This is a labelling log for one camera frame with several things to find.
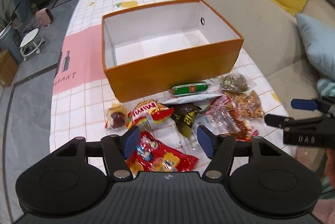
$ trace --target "metal screw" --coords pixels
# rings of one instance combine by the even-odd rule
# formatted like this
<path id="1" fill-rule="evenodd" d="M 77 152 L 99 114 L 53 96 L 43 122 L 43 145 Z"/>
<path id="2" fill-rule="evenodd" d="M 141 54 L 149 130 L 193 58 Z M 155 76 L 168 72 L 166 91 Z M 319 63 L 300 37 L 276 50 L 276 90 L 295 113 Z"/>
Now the metal screw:
<path id="1" fill-rule="evenodd" d="M 124 179 L 126 177 L 128 177 L 130 175 L 129 171 L 127 170 L 116 170 L 113 173 L 114 177 L 118 178 L 118 179 Z"/>
<path id="2" fill-rule="evenodd" d="M 217 170 L 210 170 L 206 172 L 206 177 L 210 179 L 218 179 L 221 176 L 222 176 L 222 173 Z"/>

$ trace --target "stool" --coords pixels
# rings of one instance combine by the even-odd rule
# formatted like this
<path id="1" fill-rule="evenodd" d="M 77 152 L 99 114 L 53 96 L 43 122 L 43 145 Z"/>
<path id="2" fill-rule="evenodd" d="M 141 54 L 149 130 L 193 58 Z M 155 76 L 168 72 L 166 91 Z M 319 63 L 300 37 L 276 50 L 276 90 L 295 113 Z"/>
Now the stool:
<path id="1" fill-rule="evenodd" d="M 30 31 L 28 34 L 25 35 L 23 38 L 21 44 L 20 44 L 20 53 L 23 56 L 23 60 L 26 61 L 27 57 L 34 53 L 36 51 L 36 54 L 40 54 L 40 46 L 45 41 L 40 35 L 39 35 L 39 28 L 34 29 L 33 31 Z M 30 47 L 33 47 L 33 49 L 28 53 L 25 54 L 24 51 Z"/>

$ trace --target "orange box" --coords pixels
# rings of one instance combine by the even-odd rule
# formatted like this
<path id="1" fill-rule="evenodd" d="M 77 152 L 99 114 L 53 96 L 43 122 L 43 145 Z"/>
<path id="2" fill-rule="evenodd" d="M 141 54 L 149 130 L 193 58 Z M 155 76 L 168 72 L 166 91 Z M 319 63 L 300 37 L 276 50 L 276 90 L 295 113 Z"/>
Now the orange box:
<path id="1" fill-rule="evenodd" d="M 202 0 L 124 9 L 102 27 L 103 68 L 120 102 L 228 73 L 244 41 Z"/>
<path id="2" fill-rule="evenodd" d="M 0 85 L 3 87 L 9 87 L 18 69 L 18 65 L 10 55 L 8 50 L 1 52 L 0 57 Z"/>

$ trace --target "beige sofa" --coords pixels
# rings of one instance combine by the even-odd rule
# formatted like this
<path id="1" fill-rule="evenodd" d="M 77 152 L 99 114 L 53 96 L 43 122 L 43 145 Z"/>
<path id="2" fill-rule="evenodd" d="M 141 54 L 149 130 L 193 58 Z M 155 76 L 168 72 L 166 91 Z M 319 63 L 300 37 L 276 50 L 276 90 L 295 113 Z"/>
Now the beige sofa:
<path id="1" fill-rule="evenodd" d="M 244 49 L 272 85 L 290 116 L 307 118 L 316 112 L 294 110 L 292 98 L 317 97 L 318 73 L 305 55 L 295 17 L 269 0 L 204 0 L 244 36 Z M 303 10 L 335 28 L 335 9 L 325 0 L 308 0 Z M 316 170 L 324 154 L 299 149 L 298 157 Z"/>

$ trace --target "gray tile floor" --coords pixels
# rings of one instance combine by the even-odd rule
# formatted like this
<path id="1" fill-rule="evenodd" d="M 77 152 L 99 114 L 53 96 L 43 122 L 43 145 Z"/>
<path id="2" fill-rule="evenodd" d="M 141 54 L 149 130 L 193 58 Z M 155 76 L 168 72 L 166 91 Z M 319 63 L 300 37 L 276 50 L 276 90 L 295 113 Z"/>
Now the gray tile floor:
<path id="1" fill-rule="evenodd" d="M 15 194 L 17 177 L 28 167 L 49 153 L 50 112 L 55 64 L 58 63 L 66 29 L 78 0 L 51 0 L 48 7 L 53 23 L 41 30 L 46 42 L 40 55 L 22 62 L 15 83 L 4 89 L 0 100 L 0 144 L 4 140 L 5 187 L 8 193 L 9 213 L 0 181 L 0 223 L 18 219 L 22 211 Z"/>

